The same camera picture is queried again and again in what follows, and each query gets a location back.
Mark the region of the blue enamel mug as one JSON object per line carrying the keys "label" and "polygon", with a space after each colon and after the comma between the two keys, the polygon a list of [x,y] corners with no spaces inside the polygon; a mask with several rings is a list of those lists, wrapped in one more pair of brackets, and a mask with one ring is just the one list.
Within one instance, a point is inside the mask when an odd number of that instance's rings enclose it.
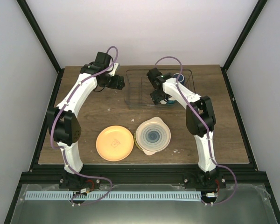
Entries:
{"label": "blue enamel mug", "polygon": [[176,78],[182,85],[185,84],[185,76],[183,74],[175,73],[173,77]]}

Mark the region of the white ceramic bowl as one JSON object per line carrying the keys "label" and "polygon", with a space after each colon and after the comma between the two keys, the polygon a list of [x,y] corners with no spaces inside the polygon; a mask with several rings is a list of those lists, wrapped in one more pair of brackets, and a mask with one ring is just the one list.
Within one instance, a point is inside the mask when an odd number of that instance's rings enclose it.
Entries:
{"label": "white ceramic bowl", "polygon": [[167,105],[172,105],[176,102],[176,100],[173,97],[170,97],[170,98],[166,98],[165,102]]}

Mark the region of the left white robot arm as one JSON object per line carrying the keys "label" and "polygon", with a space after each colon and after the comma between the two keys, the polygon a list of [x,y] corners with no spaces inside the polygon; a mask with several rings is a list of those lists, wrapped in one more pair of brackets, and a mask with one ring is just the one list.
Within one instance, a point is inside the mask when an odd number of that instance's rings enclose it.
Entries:
{"label": "left white robot arm", "polygon": [[64,170],[71,173],[70,184],[82,188],[86,183],[86,175],[80,173],[83,168],[78,149],[78,140],[82,133],[78,122],[79,111],[88,96],[97,88],[122,90],[124,77],[116,72],[119,69],[117,57],[108,52],[98,52],[94,61],[85,64],[77,81],[56,106],[50,106],[46,112],[50,144],[53,149],[60,149],[64,162]]}

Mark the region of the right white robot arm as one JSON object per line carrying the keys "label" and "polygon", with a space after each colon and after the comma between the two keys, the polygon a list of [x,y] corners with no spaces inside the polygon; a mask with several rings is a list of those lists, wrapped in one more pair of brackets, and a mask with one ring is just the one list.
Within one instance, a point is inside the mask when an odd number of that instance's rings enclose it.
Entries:
{"label": "right white robot arm", "polygon": [[154,88],[150,93],[154,104],[173,97],[186,110],[186,127],[194,136],[198,151],[198,166],[201,169],[198,182],[201,187],[209,188],[217,175],[213,149],[216,118],[211,99],[190,91],[177,77],[171,73],[162,74],[157,68],[149,70],[147,78]]}

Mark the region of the dark wire dish rack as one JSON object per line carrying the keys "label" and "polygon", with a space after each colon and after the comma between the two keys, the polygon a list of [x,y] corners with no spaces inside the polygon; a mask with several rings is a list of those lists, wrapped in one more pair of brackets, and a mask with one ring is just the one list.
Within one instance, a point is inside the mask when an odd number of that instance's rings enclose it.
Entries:
{"label": "dark wire dish rack", "polygon": [[[162,74],[178,73],[180,69],[159,69]],[[167,108],[173,107],[183,109],[176,101],[172,105],[157,104],[155,105],[150,97],[150,93],[154,91],[152,84],[147,78],[148,69],[128,69],[125,74],[125,102],[129,108],[137,107],[152,107],[152,108]],[[182,74],[185,76],[185,84],[190,91],[196,93],[193,73],[190,69],[184,69]]]}

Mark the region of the orange plastic plate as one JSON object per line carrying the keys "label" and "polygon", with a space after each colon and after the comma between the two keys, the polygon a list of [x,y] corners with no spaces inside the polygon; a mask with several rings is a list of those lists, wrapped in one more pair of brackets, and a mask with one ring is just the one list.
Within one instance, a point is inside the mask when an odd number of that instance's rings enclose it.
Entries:
{"label": "orange plastic plate", "polygon": [[125,159],[133,147],[133,135],[123,126],[109,126],[101,131],[96,139],[96,150],[107,161]]}

